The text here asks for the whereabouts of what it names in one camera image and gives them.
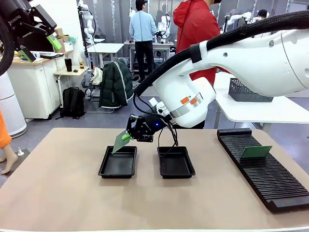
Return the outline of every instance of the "black tray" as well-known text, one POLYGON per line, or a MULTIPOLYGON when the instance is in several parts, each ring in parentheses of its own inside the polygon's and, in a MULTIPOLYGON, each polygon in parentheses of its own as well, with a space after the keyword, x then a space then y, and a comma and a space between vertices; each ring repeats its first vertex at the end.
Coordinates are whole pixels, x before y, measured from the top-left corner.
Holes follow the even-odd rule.
POLYGON ((161 146, 157 148, 160 159, 160 174, 164 179, 185 179, 195 175, 185 146, 161 146))
POLYGON ((137 147, 124 146, 112 154, 113 146, 106 148, 98 175, 102 178, 131 178, 135 172, 137 147))
POLYGON ((252 189, 271 212, 309 208, 309 192, 270 153, 242 159, 248 146, 261 146, 250 129, 218 130, 218 139, 252 189))

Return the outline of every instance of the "black cap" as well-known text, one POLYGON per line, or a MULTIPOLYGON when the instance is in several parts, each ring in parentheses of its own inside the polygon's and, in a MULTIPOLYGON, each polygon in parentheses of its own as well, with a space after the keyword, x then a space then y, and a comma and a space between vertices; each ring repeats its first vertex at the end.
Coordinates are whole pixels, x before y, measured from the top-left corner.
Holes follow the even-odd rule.
POLYGON ((135 5, 136 5, 136 7, 142 6, 142 5, 146 4, 147 2, 148 1, 146 1, 146 0, 136 0, 135 5))
POLYGON ((267 10, 260 10, 257 16, 260 17, 267 17, 267 10))

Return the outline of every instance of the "black slotted rack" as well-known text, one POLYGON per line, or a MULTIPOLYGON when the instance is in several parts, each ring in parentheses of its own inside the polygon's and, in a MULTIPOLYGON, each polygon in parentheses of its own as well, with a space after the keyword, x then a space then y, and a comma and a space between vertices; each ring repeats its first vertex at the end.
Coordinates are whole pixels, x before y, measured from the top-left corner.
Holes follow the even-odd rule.
POLYGON ((309 192, 270 153, 265 158, 241 159, 248 146, 261 146, 251 129, 218 130, 219 142, 271 212, 309 208, 309 192))

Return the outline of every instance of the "bag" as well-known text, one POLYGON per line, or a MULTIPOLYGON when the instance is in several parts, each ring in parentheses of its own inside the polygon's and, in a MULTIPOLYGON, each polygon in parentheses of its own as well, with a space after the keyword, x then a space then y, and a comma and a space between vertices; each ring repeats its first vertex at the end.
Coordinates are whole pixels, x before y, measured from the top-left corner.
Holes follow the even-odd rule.
POLYGON ((63 108, 60 110, 60 117, 72 117, 79 119, 84 112, 85 93, 78 87, 70 87, 63 91, 63 108))

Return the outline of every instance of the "robot end effector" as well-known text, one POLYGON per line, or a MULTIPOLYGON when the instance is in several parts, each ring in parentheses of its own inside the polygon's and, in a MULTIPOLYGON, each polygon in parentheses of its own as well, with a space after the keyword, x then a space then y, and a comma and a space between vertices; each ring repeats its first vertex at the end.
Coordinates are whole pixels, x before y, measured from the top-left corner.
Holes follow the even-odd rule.
POLYGON ((14 49, 29 61, 36 58, 24 45, 24 38, 32 33, 44 35, 56 50, 61 48, 55 34, 57 25, 42 6, 31 7, 28 0, 2 0, 0 17, 10 31, 14 49), (38 17, 41 22, 35 21, 34 17, 38 17))

